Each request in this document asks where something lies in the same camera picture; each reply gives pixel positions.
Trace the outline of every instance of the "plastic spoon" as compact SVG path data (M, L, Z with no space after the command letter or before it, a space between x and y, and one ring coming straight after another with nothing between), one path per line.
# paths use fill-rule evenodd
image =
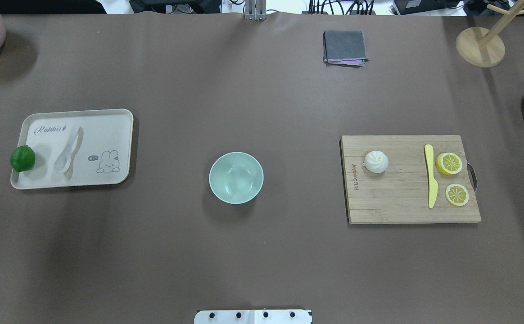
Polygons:
M79 130L80 126L77 125L74 125L70 130L70 133L68 135L68 141L66 142L66 147L64 147L62 153L60 153L60 156L58 156L56 162L54 162L55 172L63 174L64 172L68 171L68 168L70 168L70 162L72 162L72 158L70 156L72 153L72 146L76 142Z

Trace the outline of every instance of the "cutting board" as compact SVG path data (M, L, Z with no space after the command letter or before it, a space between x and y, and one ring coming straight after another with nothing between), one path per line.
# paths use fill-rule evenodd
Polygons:
M424 146L434 147L434 177L438 195L428 207L428 173ZM459 135L342 136L342 161L348 221L350 224L478 223L480 211L470 184L466 154ZM373 174L363 166L365 156L379 150L388 156L388 169ZM445 152L460 156L462 170L441 174L436 157ZM470 199L462 207L448 203L446 187L459 183Z

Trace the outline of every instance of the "folded cloth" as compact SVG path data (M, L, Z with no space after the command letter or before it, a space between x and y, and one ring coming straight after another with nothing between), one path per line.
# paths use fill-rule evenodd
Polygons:
M324 63L363 66L369 59L362 31L324 32Z

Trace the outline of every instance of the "lime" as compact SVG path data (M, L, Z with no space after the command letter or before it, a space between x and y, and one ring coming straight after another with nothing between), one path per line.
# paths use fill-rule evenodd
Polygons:
M455 206L464 206L468 202L470 195L464 186L453 183L446 188L446 199L448 203Z
M17 172L32 169L35 162L36 154L34 154L34 151L27 145L16 148L10 156L10 164Z
M454 153L442 153L436 158L436 168L445 175L457 174L462 170L462 160Z

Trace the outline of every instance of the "black handle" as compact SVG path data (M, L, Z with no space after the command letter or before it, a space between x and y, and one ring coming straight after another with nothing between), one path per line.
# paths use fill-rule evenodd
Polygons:
M470 177L472 178L472 189L474 189L474 192L476 193L476 189L478 189L478 180L476 180L476 172L474 172L474 168L470 165L470 162L467 160L466 165L468 166L468 174L470 174Z

